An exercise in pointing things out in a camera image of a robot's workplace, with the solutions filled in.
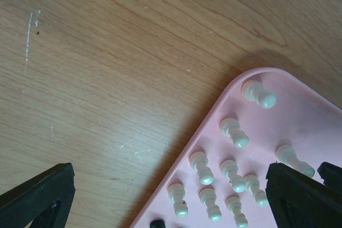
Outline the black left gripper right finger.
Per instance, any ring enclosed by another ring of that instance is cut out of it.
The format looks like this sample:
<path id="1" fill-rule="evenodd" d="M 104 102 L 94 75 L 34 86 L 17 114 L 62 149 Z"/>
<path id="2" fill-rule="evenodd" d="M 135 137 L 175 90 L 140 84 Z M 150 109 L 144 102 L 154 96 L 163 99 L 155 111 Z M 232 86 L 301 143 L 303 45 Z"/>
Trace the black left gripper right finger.
<path id="1" fill-rule="evenodd" d="M 266 179 L 278 227 L 341 227 L 341 192 L 282 163 L 270 164 Z"/>

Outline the black chess piece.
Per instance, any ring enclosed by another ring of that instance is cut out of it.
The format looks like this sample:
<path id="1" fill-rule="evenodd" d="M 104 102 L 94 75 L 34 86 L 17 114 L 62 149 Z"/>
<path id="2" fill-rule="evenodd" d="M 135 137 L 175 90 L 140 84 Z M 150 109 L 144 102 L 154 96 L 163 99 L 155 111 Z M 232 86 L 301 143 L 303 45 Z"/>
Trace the black chess piece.
<path id="1" fill-rule="evenodd" d="M 150 223 L 150 228 L 165 228 L 165 222 L 162 219 L 155 219 Z"/>

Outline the white corner pawn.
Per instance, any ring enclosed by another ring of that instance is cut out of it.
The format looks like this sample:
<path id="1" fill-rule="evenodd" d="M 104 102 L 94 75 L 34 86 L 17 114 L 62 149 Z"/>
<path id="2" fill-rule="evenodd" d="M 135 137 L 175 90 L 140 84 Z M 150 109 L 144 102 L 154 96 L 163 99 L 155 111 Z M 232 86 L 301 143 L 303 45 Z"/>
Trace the white corner pawn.
<path id="1" fill-rule="evenodd" d="M 248 80 L 242 85 L 242 95 L 251 102 L 256 102 L 265 109 L 275 106 L 277 98 L 275 94 L 267 90 L 263 84 L 256 80 Z"/>

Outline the white chess rook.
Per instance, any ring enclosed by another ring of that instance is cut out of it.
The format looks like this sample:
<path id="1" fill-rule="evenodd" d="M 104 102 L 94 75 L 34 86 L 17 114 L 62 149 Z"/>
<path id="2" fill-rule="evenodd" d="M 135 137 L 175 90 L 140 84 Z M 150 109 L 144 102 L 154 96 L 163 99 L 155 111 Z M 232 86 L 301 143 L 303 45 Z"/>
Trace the white chess rook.
<path id="1" fill-rule="evenodd" d="M 307 162 L 300 161 L 291 145 L 283 144 L 275 151 L 275 156 L 282 162 L 291 166 L 294 170 L 313 178 L 315 170 Z"/>

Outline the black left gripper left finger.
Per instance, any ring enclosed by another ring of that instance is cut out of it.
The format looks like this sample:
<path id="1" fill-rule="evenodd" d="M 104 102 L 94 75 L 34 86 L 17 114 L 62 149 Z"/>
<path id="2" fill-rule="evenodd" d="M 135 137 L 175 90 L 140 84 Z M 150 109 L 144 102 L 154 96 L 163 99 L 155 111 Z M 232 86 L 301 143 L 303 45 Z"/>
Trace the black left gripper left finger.
<path id="1" fill-rule="evenodd" d="M 1 227 L 65 227 L 74 195 L 72 164 L 57 164 L 1 195 Z"/>

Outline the pink plastic tray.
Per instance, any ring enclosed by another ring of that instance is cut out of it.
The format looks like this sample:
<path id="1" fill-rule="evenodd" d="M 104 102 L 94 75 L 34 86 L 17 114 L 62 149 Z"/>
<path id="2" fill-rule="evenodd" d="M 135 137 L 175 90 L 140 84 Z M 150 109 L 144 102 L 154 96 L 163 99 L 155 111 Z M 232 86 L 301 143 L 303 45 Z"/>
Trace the pink plastic tray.
<path id="1" fill-rule="evenodd" d="M 261 82 L 275 94 L 275 106 L 265 109 L 246 100 L 241 89 L 248 80 Z M 219 124 L 227 117 L 236 119 L 248 136 L 246 147 L 236 147 L 220 131 Z M 341 110 L 284 70 L 256 68 L 242 73 L 224 89 L 132 227 L 149 227 L 155 219 L 164 220 L 166 227 L 236 227 L 234 216 L 225 205 L 230 196 L 240 198 L 248 227 L 275 227 L 269 205 L 259 206 L 247 189 L 236 193 L 229 179 L 221 174 L 220 164 L 234 160 L 238 174 L 242 178 L 257 176 L 265 191 L 268 166 L 282 163 L 275 151 L 283 144 L 291 145 L 298 159 L 314 168 L 313 178 L 318 179 L 316 168 L 324 160 L 341 164 Z M 214 175 L 211 185 L 201 184 L 190 166 L 189 156 L 197 151 L 206 153 Z M 183 218 L 175 215 L 174 202 L 168 196 L 167 189 L 174 183 L 181 183 L 185 189 L 188 215 Z M 207 208 L 200 201 L 199 192 L 204 188 L 216 193 L 215 203 L 222 214 L 217 222 L 208 218 Z"/>

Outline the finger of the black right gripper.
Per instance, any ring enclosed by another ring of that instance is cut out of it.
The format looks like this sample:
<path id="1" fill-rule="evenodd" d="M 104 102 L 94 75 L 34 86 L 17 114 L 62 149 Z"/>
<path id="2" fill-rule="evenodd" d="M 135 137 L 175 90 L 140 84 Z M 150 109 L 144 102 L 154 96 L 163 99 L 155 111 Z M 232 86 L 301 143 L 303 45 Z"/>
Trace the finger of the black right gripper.
<path id="1" fill-rule="evenodd" d="M 323 184 L 336 192 L 342 192 L 342 169 L 328 162 L 323 162 L 318 173 L 323 179 Z"/>

